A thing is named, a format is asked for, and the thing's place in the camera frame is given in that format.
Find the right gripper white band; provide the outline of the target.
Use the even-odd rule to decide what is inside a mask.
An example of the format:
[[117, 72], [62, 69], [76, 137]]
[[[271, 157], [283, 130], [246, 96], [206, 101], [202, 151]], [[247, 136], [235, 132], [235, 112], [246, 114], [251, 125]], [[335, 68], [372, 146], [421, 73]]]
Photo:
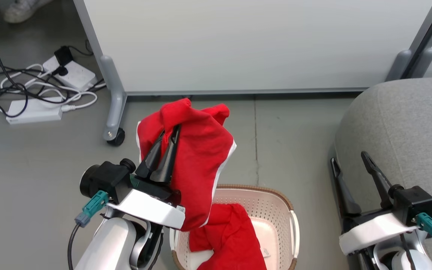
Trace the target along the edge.
[[[393, 206], [392, 199], [389, 196], [391, 183], [375, 164], [368, 152], [361, 152], [361, 159], [364, 163], [367, 173], [372, 176], [374, 184], [381, 199], [380, 206], [382, 209], [389, 209]], [[355, 217], [362, 213], [362, 210], [353, 199], [343, 178], [343, 172], [339, 167], [337, 160], [333, 157], [330, 160], [331, 172], [333, 176], [336, 200], [341, 217]], [[389, 240], [393, 237], [417, 230], [418, 226], [406, 226], [394, 214], [386, 213], [357, 225], [348, 232], [343, 232], [339, 236], [340, 249], [344, 255], [354, 253], [355, 251], [365, 249], [377, 243]]]

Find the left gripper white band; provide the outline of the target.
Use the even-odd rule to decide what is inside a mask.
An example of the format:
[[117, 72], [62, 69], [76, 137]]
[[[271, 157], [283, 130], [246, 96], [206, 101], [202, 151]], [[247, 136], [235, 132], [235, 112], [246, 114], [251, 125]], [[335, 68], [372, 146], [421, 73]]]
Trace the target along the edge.
[[[161, 132], [135, 170], [135, 175], [138, 179], [150, 179], [158, 184], [171, 183], [180, 130], [180, 124], [173, 128], [173, 132], [168, 139], [168, 146], [162, 158], [162, 139], [165, 131]], [[106, 206], [132, 217], [177, 230], [181, 229], [185, 221], [184, 210], [173, 207], [136, 189], [132, 189], [119, 204], [108, 202]]]

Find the red clothing with white trim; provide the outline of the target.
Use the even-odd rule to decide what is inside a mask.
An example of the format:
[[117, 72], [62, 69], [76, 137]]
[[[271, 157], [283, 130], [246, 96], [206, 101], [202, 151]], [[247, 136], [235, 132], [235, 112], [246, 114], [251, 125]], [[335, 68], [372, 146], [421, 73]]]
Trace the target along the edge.
[[218, 178], [236, 148], [232, 134], [224, 128], [229, 115], [224, 104], [198, 110], [189, 99], [166, 103], [137, 125], [140, 155], [149, 155], [162, 132], [163, 153], [179, 125], [170, 187], [181, 192], [186, 209], [181, 231], [189, 233], [191, 252], [213, 251], [197, 270], [267, 270], [245, 208], [213, 203]]

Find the grey fabric sofa seat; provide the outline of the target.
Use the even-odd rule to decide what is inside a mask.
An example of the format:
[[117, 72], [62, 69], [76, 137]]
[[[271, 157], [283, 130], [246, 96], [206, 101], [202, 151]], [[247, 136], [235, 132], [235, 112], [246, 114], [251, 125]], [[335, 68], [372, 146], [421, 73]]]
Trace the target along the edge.
[[354, 99], [339, 124], [331, 155], [367, 212], [381, 200], [361, 152], [368, 152], [390, 183], [420, 186], [432, 195], [432, 78], [377, 84]]

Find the cream perforated laundry basket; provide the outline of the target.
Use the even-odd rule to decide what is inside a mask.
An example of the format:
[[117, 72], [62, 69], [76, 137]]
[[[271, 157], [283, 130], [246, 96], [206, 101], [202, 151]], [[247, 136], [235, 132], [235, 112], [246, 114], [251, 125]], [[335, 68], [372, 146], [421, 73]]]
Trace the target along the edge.
[[[293, 205], [271, 188], [220, 184], [213, 203], [240, 204], [249, 215], [262, 248], [267, 270], [295, 270], [300, 246], [299, 222]], [[169, 230], [169, 244], [177, 270], [197, 270], [211, 258], [210, 250], [191, 252], [189, 233]]]

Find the black caster wheel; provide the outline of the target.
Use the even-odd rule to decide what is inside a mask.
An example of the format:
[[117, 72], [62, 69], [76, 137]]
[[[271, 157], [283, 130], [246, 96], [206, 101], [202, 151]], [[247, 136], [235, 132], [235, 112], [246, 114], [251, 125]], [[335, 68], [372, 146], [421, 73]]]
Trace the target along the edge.
[[121, 146], [125, 141], [126, 133], [124, 129], [119, 127], [118, 130], [115, 132], [108, 131], [107, 135], [108, 135], [108, 140], [106, 140], [106, 143], [108, 145], [118, 147]]

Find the grey partition leg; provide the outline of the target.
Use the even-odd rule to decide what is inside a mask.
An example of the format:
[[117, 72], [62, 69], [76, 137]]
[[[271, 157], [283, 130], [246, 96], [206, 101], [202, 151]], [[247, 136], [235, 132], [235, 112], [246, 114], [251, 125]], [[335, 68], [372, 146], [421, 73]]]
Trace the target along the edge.
[[107, 132], [115, 132], [120, 128], [127, 94], [113, 59], [110, 56], [102, 55], [99, 63], [104, 82], [106, 83], [107, 89], [110, 91], [110, 108], [106, 121], [106, 128], [103, 132], [103, 139], [108, 140]]

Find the white square power strip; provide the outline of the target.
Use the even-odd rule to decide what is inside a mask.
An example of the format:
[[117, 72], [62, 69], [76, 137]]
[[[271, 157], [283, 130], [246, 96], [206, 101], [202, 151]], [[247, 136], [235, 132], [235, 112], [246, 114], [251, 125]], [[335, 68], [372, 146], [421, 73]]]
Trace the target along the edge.
[[[42, 66], [45, 72], [52, 73], [53, 70], [59, 67], [59, 64], [55, 56], [53, 56], [45, 61]], [[79, 63], [76, 63], [75, 61], [71, 61], [65, 65], [65, 67], [69, 73], [65, 76], [56, 75], [54, 78], [66, 87], [70, 87], [79, 91], [85, 91], [94, 86], [98, 81], [94, 72], [83, 67]]]

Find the white long power strip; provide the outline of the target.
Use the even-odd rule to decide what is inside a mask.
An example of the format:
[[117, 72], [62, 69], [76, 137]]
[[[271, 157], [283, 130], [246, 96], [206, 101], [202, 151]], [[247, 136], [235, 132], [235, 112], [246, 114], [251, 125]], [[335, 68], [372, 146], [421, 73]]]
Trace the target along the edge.
[[[62, 97], [47, 97], [49, 101], [61, 102]], [[25, 105], [25, 100], [14, 100], [11, 102], [8, 115], [16, 115]], [[9, 124], [26, 124], [49, 121], [59, 121], [62, 119], [61, 105], [56, 103], [44, 102], [39, 99], [29, 99], [26, 109], [17, 117], [6, 117]]]

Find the black power adapter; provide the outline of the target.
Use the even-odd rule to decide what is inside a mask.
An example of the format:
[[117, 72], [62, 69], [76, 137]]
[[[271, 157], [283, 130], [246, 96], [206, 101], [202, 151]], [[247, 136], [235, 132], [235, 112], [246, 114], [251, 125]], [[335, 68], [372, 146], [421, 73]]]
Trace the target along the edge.
[[59, 66], [65, 66], [71, 61], [74, 61], [74, 57], [71, 53], [69, 46], [61, 46], [54, 52], [54, 55]]

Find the large white partition panel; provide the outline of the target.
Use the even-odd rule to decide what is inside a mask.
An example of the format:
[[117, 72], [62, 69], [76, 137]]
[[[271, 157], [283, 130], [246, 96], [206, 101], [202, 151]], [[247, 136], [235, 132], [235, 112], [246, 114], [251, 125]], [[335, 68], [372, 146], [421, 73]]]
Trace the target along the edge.
[[108, 87], [132, 95], [359, 91], [432, 0], [74, 0]]

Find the white sneaker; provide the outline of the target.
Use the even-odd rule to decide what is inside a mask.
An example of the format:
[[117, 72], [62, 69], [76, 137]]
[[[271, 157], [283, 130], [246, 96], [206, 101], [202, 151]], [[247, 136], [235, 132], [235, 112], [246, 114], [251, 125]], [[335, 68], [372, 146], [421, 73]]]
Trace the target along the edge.
[[27, 21], [41, 7], [53, 0], [14, 0], [3, 13], [3, 19], [9, 24], [18, 24]]

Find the grey partition foot post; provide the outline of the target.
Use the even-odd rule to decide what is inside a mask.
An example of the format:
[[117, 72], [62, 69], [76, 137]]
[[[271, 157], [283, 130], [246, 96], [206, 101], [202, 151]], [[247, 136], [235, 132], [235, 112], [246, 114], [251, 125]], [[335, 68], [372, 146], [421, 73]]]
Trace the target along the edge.
[[400, 51], [396, 55], [396, 58], [386, 76], [385, 82], [401, 79], [412, 56], [413, 52], [410, 49]]
[[410, 78], [422, 78], [432, 62], [432, 48], [426, 48], [417, 57]]

